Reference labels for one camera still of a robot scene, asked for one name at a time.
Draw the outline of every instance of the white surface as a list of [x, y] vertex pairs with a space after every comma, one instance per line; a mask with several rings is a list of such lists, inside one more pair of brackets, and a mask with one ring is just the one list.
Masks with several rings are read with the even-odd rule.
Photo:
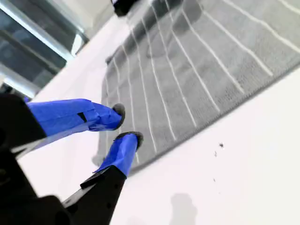
[[5, 76], [2, 75], [2, 74], [0, 74], [0, 88], [3, 85], [3, 83], [4, 83], [4, 79], [5, 79]]
[[[112, 18], [35, 100], [100, 102], [104, 59], [127, 34]], [[299, 83], [294, 72], [128, 178], [111, 224], [300, 224]], [[95, 169], [97, 146], [97, 133], [80, 133], [20, 163], [39, 195], [65, 199]]]

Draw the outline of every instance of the blue tape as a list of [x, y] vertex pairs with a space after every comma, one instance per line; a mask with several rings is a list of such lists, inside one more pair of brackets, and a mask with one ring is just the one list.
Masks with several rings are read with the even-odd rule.
[[27, 106], [48, 136], [36, 148], [86, 130], [114, 130], [121, 121], [121, 116], [113, 109], [86, 99], [29, 102]]
[[135, 152], [137, 149], [138, 139], [135, 134], [127, 134], [124, 137], [116, 139], [104, 162], [95, 173], [114, 165], [116, 166], [125, 176], [128, 176]]

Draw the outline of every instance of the gray floor mat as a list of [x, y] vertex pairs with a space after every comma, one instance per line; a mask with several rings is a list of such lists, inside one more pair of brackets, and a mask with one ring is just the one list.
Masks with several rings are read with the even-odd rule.
[[133, 172], [143, 168], [300, 63], [298, 0], [166, 1], [152, 3], [108, 66], [102, 104], [121, 102], [127, 117], [100, 133], [97, 165], [135, 130], [144, 143]]

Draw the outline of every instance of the metal frame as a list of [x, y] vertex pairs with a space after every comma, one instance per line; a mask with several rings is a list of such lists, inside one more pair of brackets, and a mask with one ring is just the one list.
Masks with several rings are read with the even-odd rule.
[[0, 77], [1, 76], [5, 77], [4, 83], [30, 98], [34, 98], [41, 90], [38, 86], [4, 66], [2, 63], [0, 63]]
[[74, 56], [70, 51], [55, 40], [51, 35], [49, 35], [45, 30], [39, 27], [35, 22], [33, 22], [28, 16], [16, 8], [8, 0], [0, 1], [0, 9], [2, 9], [11, 18], [17, 21], [21, 26], [33, 34], [37, 39], [55, 51], [58, 55], [64, 58], [66, 61], [70, 61]]
[[56, 75], [61, 70], [56, 65], [54, 65], [52, 62], [38, 54], [36, 51], [30, 49], [29, 47], [25, 46], [21, 42], [17, 41], [12, 35], [10, 35], [5, 30], [0, 30], [0, 37], [4, 40], [8, 41], [13, 47], [17, 48], [21, 52], [28, 55], [30, 58], [32, 58], [34, 61], [36, 61], [41, 67], [46, 68], [50, 73], [53, 75]]
[[51, 13], [58, 15], [60, 21], [62, 21], [62, 17], [67, 21], [66, 25], [67, 26], [73, 26], [73, 29], [78, 30], [79, 32], [81, 32], [83, 34], [82, 38], [85, 39], [84, 41], [88, 41], [88, 38], [84, 35], [84, 28], [81, 24], [75, 22], [74, 16], [71, 16], [70, 13], [65, 12], [64, 10], [61, 9], [61, 7], [54, 1], [54, 0], [46, 0], [46, 1], [39, 1], [38, 0], [38, 4], [40, 7], [44, 8], [43, 5], [45, 5], [46, 7], [46, 3], [50, 4], [51, 6], [53, 6], [53, 8], [58, 12], [54, 12], [53, 10], [51, 10]]

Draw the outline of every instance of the gray rug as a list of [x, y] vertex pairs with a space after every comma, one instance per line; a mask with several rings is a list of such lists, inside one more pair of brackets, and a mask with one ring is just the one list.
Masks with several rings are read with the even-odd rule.
[[152, 3], [108, 66], [102, 104], [123, 103], [127, 117], [100, 133], [97, 165], [133, 130], [144, 134], [142, 168], [300, 63], [299, 0], [167, 1]]

